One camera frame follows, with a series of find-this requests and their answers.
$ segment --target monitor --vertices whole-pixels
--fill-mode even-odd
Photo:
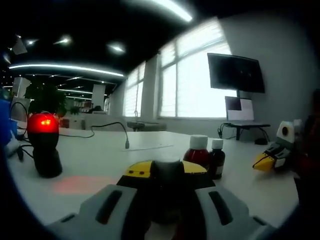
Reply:
[[[229,121],[254,121],[252,100],[247,98],[226,96],[226,118]]]
[[[208,53],[211,88],[264,93],[259,61],[226,54]]]

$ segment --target blue object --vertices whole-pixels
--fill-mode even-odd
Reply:
[[[6,146],[11,139],[10,102],[0,99],[0,144]]]
[[[18,135],[18,123],[14,120],[10,120],[10,124],[11,124],[11,131],[13,132],[13,135],[15,136],[15,138],[17,138]]]

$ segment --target white bottle cap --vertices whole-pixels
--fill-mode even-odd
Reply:
[[[212,140],[212,149],[222,149],[224,146],[224,140],[219,138],[214,138]]]
[[[190,137],[190,149],[202,150],[207,149],[208,136],[205,135],[192,135]]]

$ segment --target laptop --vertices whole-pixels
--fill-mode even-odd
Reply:
[[[226,118],[230,124],[237,126],[264,126],[255,121],[252,100],[233,96],[225,97]]]

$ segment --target laptop screen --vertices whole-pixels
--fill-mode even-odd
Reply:
[[[226,117],[229,121],[254,121],[252,100],[247,98],[226,96]]]

